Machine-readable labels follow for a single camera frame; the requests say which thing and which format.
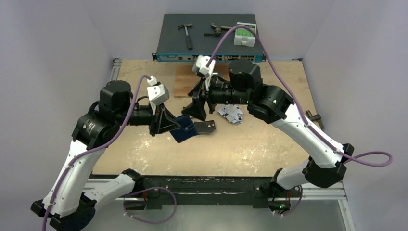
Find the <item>navy blue card holder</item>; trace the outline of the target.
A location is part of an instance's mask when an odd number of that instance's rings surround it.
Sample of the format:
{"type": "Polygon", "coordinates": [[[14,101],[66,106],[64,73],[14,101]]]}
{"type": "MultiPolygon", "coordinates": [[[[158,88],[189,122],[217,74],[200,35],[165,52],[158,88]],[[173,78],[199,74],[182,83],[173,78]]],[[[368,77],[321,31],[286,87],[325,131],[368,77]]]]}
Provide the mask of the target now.
{"type": "Polygon", "coordinates": [[[198,131],[194,122],[188,115],[181,115],[175,118],[175,121],[180,125],[180,128],[170,131],[170,134],[177,143],[182,143],[189,138],[198,135],[198,131]]]}

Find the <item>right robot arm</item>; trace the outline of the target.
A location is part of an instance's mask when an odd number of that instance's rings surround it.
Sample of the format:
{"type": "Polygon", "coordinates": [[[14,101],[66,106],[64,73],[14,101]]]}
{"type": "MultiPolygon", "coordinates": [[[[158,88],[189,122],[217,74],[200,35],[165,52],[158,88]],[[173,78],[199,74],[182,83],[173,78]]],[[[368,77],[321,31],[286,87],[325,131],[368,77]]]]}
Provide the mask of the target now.
{"type": "Polygon", "coordinates": [[[191,90],[192,102],[182,110],[185,115],[206,119],[205,106],[210,111],[221,103],[245,104],[257,119],[286,133],[309,155],[298,166],[280,168],[270,182],[274,195],[281,196],[289,189],[311,183],[329,188],[340,182],[346,173],[343,154],[351,155],[354,148],[329,138],[298,109],[294,98],[278,86],[263,83],[260,67],[249,60],[238,59],[229,64],[229,81],[215,82],[215,61],[200,55],[192,71],[200,81],[191,90]]]}

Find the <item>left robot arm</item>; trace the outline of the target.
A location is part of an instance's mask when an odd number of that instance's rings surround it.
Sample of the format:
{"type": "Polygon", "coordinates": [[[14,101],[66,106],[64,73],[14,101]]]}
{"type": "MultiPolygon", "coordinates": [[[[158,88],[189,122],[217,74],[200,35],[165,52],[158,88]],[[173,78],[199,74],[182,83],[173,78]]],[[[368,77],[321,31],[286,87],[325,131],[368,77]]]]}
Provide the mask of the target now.
{"type": "Polygon", "coordinates": [[[102,207],[118,197],[140,196],[145,205],[159,191],[158,185],[147,190],[140,173],[126,169],[113,180],[92,190],[85,185],[105,149],[124,128],[148,126],[152,136],[179,129],[180,124],[166,109],[169,98],[164,85],[153,77],[149,82],[149,103],[140,105],[128,82],[110,81],[100,91],[100,98],[81,116],[72,133],[70,150],[64,166],[48,195],[35,201],[31,210],[58,231],[79,231],[86,227],[102,207]]]}

